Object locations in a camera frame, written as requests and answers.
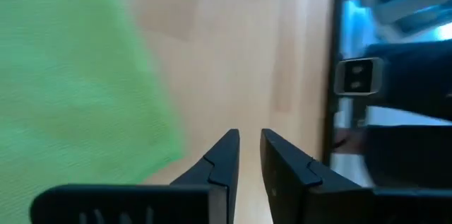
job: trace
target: light wood grain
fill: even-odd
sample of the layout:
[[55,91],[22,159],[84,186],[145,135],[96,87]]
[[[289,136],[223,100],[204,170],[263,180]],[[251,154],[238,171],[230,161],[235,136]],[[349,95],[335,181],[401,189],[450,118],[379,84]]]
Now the light wood grain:
[[319,157],[330,0],[127,2],[186,131],[186,157],[147,183],[172,181],[238,128],[235,223],[271,223],[260,130],[275,129]]

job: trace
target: blurry background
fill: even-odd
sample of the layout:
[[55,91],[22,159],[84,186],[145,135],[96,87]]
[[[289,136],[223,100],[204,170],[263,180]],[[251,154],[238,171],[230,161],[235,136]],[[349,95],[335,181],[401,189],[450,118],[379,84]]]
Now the blurry background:
[[[452,0],[343,0],[340,51],[344,58],[360,57],[376,43],[426,42],[452,39]],[[439,119],[340,100],[337,128],[375,125],[443,125]],[[362,156],[333,154],[333,169],[362,186],[373,186]]]
[[235,223],[271,223],[260,130],[320,156],[330,0],[127,0],[182,116],[187,155],[168,183],[229,128],[240,129]]

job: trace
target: wooden surface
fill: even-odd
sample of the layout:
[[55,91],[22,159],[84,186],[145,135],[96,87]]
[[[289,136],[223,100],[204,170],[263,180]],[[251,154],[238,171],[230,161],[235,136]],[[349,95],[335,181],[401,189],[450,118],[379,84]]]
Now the wooden surface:
[[319,157],[330,0],[127,2],[186,130],[185,159],[147,183],[172,181],[229,128],[238,128],[235,223],[272,223],[260,130],[275,129]]

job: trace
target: green cloth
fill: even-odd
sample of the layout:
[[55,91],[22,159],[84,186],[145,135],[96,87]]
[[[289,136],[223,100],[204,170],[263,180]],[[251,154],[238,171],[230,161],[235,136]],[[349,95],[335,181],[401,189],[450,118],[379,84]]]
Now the green cloth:
[[182,132],[119,0],[0,0],[0,223],[58,184],[138,183]]

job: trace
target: green fabric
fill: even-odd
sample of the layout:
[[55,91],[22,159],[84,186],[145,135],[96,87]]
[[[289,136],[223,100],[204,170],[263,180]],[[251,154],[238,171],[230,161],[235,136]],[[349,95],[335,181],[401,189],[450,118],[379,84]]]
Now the green fabric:
[[57,184],[138,183],[182,133],[118,0],[0,0],[0,223]]

